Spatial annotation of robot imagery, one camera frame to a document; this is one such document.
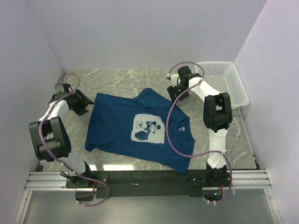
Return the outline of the blue printed t shirt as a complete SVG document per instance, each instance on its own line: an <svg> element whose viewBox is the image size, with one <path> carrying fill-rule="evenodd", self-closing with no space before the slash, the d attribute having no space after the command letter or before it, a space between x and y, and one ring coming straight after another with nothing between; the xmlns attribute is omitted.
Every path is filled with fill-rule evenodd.
<svg viewBox="0 0 299 224"><path fill-rule="evenodd" d="M100 149L155 161L185 173L195 140L190 118L177 106L166 120L172 102L151 88L135 98L97 93L91 114L86 151Z"/></svg>

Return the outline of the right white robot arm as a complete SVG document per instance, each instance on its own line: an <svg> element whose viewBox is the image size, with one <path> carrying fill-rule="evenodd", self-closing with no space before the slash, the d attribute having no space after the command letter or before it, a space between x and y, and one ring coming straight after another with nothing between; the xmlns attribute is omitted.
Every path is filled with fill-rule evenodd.
<svg viewBox="0 0 299 224"><path fill-rule="evenodd" d="M226 135L233 120L230 95L222 93L204 81L205 72L192 73L188 66L178 69L178 74L167 74L171 86L167 91L172 100L172 106L167 116L166 124L170 122L171 112L178 101L189 96L192 90L203 102L203 121L209 133L209 151L206 163L205 181L210 186L230 177L227 172L229 162L225 156Z"/></svg>

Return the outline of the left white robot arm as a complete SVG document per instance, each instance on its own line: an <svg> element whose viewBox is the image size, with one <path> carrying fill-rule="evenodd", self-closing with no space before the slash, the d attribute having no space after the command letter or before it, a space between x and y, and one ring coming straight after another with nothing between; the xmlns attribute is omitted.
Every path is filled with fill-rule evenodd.
<svg viewBox="0 0 299 224"><path fill-rule="evenodd" d="M75 169L67 173L61 172L60 175L77 187L90 187L93 185L92 172L86 161L80 160L71 152L71 141L63 125L63 119L69 111L82 116L88 112L86 107L94 102L80 90L73 90L69 84L57 84L55 91L46 114L28 126L35 155L40 161L55 160L43 145L45 142L60 161Z"/></svg>

